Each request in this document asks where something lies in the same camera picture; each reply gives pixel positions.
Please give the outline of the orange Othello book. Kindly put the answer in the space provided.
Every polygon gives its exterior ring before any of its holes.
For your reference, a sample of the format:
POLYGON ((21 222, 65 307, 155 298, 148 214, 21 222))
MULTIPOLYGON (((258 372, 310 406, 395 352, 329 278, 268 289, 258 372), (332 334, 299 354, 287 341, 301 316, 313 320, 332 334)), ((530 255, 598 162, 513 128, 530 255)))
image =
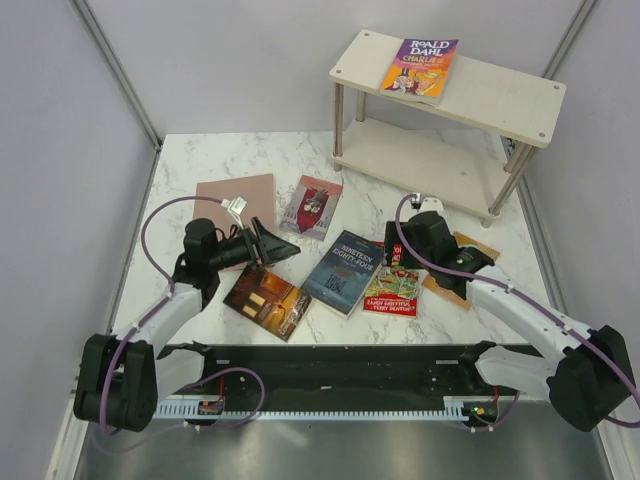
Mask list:
MULTIPOLYGON (((500 250, 496 250, 482 242, 479 242, 475 239, 473 239, 472 237, 469 237, 463 233, 460 232, 454 232, 453 233, 458 245, 460 247, 476 247, 478 248, 482 253, 486 254, 487 256, 489 256, 492 260, 496 261, 500 254, 501 251, 500 250)), ((425 280, 422 283, 422 286, 431 291, 432 293, 436 294, 437 296, 441 297, 442 299, 448 301, 449 303, 451 303, 452 305, 455 305, 456 307, 458 307, 459 309, 463 310, 463 311, 470 311, 472 306, 471 303, 468 300, 464 300, 462 298, 460 298, 458 295, 456 295, 453 291, 451 290, 447 290, 444 289, 442 287, 440 287, 436 280, 431 276, 428 275, 425 280)))

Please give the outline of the red 13-Storey Treehouse book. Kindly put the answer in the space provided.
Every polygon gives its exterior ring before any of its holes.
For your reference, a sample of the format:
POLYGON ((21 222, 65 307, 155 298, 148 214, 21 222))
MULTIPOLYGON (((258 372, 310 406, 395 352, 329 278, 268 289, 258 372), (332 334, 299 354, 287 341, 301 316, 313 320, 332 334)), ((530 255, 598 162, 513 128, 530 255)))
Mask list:
POLYGON ((406 318, 417 317, 420 275, 418 270, 400 265, 402 254, 403 246, 395 244, 391 250, 390 265, 380 268, 365 292, 365 312, 406 318))

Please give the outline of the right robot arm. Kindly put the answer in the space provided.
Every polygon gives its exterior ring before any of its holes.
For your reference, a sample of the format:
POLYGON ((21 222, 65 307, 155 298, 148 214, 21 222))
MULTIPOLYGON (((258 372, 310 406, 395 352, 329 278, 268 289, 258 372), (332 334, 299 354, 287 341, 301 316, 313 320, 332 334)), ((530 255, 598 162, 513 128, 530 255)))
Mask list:
POLYGON ((589 432, 639 391, 626 343, 614 328, 593 329, 526 293, 475 245, 460 245, 444 218, 421 212, 385 227, 384 247, 399 265, 424 269, 436 284, 502 321, 534 354, 495 342, 465 349, 458 381, 467 392, 507 387, 543 399, 574 428, 589 432))

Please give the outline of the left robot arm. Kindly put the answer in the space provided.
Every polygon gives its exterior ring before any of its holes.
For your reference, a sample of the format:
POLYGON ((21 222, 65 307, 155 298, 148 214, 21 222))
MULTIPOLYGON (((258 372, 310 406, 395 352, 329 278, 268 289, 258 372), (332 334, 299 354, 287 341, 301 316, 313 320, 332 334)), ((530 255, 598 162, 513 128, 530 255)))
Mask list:
POLYGON ((189 320, 214 298, 221 271, 232 266, 272 265, 300 248, 268 231, 258 218, 226 240, 206 218, 190 221, 169 284, 158 303, 118 333, 94 334, 85 343, 73 413, 105 434, 140 432, 159 400, 189 385, 208 393, 219 369, 193 350, 162 351, 189 320))

